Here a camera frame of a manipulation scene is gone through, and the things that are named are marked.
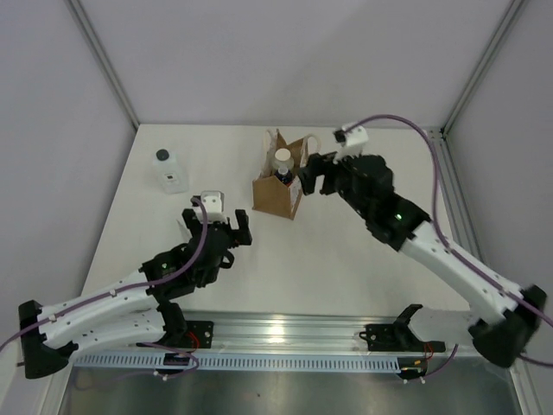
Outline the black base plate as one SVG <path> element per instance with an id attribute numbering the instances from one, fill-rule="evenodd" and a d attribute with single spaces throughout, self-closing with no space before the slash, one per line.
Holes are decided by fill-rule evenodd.
<path id="1" fill-rule="evenodd" d="M 369 352 L 409 352 L 422 357 L 399 358 L 400 372 L 397 375 L 404 383 L 422 380 L 428 373 L 429 361 L 435 352 L 446 351 L 444 342 L 422 342 L 411 332 L 408 323 L 423 306 L 411 304 L 392 323 L 369 323 L 358 337 L 366 343 Z"/>
<path id="2" fill-rule="evenodd" d="M 163 368 L 157 369 L 159 376 L 173 378 L 199 367 L 194 353 L 201 348 L 211 347 L 213 327 L 210 322 L 192 322 L 192 328 L 177 335 L 164 336 L 157 342 L 139 342 L 140 348 L 155 348 L 165 351 Z"/>

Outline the right aluminium frame post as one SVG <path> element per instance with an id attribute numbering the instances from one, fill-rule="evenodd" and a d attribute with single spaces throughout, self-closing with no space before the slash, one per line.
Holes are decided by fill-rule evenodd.
<path id="1" fill-rule="evenodd" d="M 444 137 L 453 130 L 455 123 L 470 103 L 483 79 L 485 79 L 486 74 L 491 69 L 500 50 L 529 3 L 530 1 L 526 0 L 511 0 L 508 2 L 505 11 L 494 26 L 489 40 L 486 42 L 485 47 L 483 47 L 459 95 L 445 118 L 441 128 L 441 134 Z"/>

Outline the clear bottle black cap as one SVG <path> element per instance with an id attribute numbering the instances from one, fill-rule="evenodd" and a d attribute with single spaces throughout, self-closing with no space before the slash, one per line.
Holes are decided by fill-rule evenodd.
<path id="1" fill-rule="evenodd" d="M 159 183 L 167 194 L 188 192 L 188 177 L 173 151 L 164 148 L 157 150 L 153 159 L 153 168 Z"/>

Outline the right side aluminium rail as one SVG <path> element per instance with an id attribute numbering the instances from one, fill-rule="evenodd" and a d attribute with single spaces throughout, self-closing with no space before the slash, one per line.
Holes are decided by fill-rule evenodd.
<path id="1" fill-rule="evenodd" d="M 429 128 L 428 136 L 438 159 L 442 195 L 453 239 L 478 260 L 486 263 L 448 142 L 438 127 Z"/>

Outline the aluminium mounting rail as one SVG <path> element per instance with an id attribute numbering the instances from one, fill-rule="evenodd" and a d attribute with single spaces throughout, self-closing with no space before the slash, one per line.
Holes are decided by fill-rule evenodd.
<path id="1" fill-rule="evenodd" d="M 183 313 L 192 322 L 210 322 L 213 353 L 246 354 L 367 354 L 358 334 L 369 323 L 392 323 L 392 317 L 298 316 L 263 313 Z"/>

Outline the aluminium frame post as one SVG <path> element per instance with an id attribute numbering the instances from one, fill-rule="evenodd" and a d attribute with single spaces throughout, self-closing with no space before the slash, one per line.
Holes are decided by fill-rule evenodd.
<path id="1" fill-rule="evenodd" d="M 494 26 L 489 40 L 486 42 L 485 47 L 483 47 L 459 95 L 445 118 L 441 128 L 441 134 L 444 137 L 453 130 L 455 123 L 470 103 L 483 79 L 485 79 L 486 74 L 491 69 L 500 50 L 529 3 L 530 1 L 526 0 L 511 0 L 508 2 L 505 11 Z"/>
<path id="2" fill-rule="evenodd" d="M 118 105 L 130 125 L 137 131 L 140 126 L 140 121 L 136 111 L 130 102 L 129 96 L 125 91 L 124 85 L 120 80 L 115 67 L 111 63 L 109 55 L 106 53 L 105 46 L 101 41 L 97 30 L 94 28 L 91 18 L 89 17 L 83 3 L 80 0 L 65 0 L 66 5 L 72 19 L 74 20 L 77 29 L 81 33 L 83 39 L 89 48 L 92 57 L 103 74 L 108 87 L 118 102 Z"/>

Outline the left aluminium frame post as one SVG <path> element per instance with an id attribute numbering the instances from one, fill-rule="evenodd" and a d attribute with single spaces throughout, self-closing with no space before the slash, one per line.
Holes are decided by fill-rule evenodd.
<path id="1" fill-rule="evenodd" d="M 66 5 L 72 19 L 74 20 L 77 29 L 81 33 L 83 39 L 89 48 L 92 57 L 103 74 L 108 87 L 118 102 L 118 105 L 130 125 L 137 131 L 140 126 L 140 121 L 136 111 L 130 102 L 129 96 L 125 91 L 124 85 L 120 80 L 115 67 L 111 63 L 109 55 L 106 53 L 105 46 L 101 41 L 97 30 L 94 28 L 91 18 L 89 17 L 83 3 L 80 0 L 65 0 Z"/>

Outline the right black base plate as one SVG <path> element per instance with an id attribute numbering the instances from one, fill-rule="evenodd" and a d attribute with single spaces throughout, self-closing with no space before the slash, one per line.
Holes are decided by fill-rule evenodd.
<path id="1" fill-rule="evenodd" d="M 399 358 L 400 372 L 397 375 L 404 383 L 422 380 L 428 373 L 429 361 L 435 352 L 446 351 L 444 342 L 422 342 L 411 332 L 408 323 L 423 306 L 411 304 L 392 323 L 369 323 L 358 337 L 366 343 L 369 352 L 409 352 L 422 357 Z"/>

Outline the orange bottle blue cap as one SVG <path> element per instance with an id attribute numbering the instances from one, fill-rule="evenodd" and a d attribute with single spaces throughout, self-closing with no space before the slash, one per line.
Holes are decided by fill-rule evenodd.
<path id="1" fill-rule="evenodd" d="M 276 169 L 274 176 L 285 186 L 290 186 L 294 180 L 293 174 L 286 166 L 280 166 Z"/>

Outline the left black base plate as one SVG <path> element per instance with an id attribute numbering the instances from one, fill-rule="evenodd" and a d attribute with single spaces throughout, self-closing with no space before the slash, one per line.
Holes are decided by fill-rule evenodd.
<path id="1" fill-rule="evenodd" d="M 155 348 L 165 351 L 163 368 L 157 369 L 159 376 L 173 378 L 199 367 L 194 353 L 201 348 L 211 347 L 213 327 L 210 322 L 192 322 L 192 328 L 177 335 L 164 336 L 157 342 L 139 342 L 140 348 Z"/>

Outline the green bottle white cap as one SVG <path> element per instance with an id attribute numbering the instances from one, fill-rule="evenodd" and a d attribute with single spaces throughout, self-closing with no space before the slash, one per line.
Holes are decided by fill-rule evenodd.
<path id="1" fill-rule="evenodd" d="M 295 160 L 290 150 L 287 148 L 280 148 L 275 151 L 274 156 L 271 158 L 270 165 L 273 173 L 276 173 L 279 169 L 292 171 L 295 167 Z"/>

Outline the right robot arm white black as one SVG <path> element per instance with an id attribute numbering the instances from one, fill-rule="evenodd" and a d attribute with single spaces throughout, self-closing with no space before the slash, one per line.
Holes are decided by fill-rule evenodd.
<path id="1" fill-rule="evenodd" d="M 468 312 L 416 307 L 397 319 L 393 337 L 403 349 L 433 340 L 471 344 L 492 364 L 508 368 L 535 335 L 547 302 L 536 285 L 501 277 L 438 233 L 431 217 L 395 192 L 393 173 L 381 156 L 313 154 L 299 170 L 304 194 L 339 195 L 364 220 L 371 235 L 432 271 L 469 304 Z"/>

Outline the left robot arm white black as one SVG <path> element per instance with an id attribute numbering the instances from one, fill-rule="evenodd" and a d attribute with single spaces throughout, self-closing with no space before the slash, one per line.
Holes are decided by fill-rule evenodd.
<path id="1" fill-rule="evenodd" d="M 216 281 L 232 267 L 232 249 L 252 242 L 249 217 L 200 207 L 182 213 L 189 241 L 157 254 L 128 277 L 97 293 L 46 306 L 28 300 L 18 307 L 26 378 L 47 377 L 82 355 L 133 343 L 183 346 L 188 324 L 175 299 Z"/>

